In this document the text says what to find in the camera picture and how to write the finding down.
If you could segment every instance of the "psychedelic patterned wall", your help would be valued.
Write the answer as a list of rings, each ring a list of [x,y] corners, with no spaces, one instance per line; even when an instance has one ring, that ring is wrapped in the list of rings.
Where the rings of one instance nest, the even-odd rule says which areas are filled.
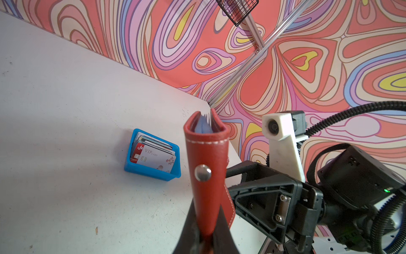
[[[298,2],[260,1],[263,38]],[[2,0],[0,10],[204,100],[255,50],[215,0]]]
[[[313,125],[383,100],[406,100],[406,1],[317,0],[215,106],[241,159],[265,163],[263,114],[303,110]],[[301,157],[306,171],[320,151],[348,142],[406,176],[405,139],[404,112],[360,115],[311,137]]]

